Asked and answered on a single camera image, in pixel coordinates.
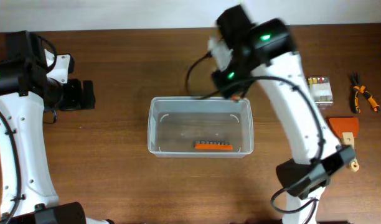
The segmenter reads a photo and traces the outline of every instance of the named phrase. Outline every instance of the gray container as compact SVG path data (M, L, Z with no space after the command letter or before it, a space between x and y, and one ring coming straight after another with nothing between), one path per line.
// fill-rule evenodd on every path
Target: gray container
M229 142L231 151L200 151L196 141ZM253 116L248 100L221 97L156 97L151 102L148 149L158 157L241 158L253 152Z

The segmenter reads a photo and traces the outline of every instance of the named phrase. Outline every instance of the brown table surface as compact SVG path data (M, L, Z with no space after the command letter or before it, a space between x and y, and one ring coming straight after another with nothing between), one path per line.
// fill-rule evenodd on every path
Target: brown table surface
M381 24L294 26L306 76L330 77L334 105L324 116L352 116L348 74L357 71L381 104ZM59 112L44 125L49 171L60 203L80 202L88 217L117 223L228 223L279 219L270 198L275 167L291 157L263 91L251 88L254 152L243 159L157 158L147 127L155 96L180 96L189 65L206 52L211 29L41 32L75 58L72 78L93 80L94 110ZM0 60L5 58L0 34ZM213 63L191 80L211 90ZM361 97L356 139L360 171L343 170L322 196L318 220L381 223L381 112ZM285 197L278 200L284 207Z

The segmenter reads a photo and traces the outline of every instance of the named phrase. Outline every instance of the orange and black pliers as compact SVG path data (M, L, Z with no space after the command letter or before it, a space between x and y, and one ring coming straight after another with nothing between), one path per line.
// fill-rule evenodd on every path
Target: orange and black pliers
M354 113L359 113L359 103L358 103L358 93L360 92L361 94L364 95L366 100L370 103L372 106L373 110L375 112L380 111L380 105L376 103L376 101L373 99L372 94L370 94L364 85L360 83L360 78L358 73L353 73L350 76L351 83L352 83L352 94L351 94L351 99L350 99L350 106L351 110Z

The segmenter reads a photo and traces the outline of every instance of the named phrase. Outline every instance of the green light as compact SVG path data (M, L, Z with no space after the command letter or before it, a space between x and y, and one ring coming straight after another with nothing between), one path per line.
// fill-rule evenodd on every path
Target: green light
M234 76L235 76L235 72L231 72L228 75L228 79L233 79Z
M271 39L271 34L263 35L260 37L262 41L267 41Z

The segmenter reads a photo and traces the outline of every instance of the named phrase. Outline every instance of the white backdrop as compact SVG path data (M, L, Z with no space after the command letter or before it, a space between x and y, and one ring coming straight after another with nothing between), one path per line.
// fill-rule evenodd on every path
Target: white backdrop
M0 32L211 27L239 2L258 22L381 22L381 0L0 0Z

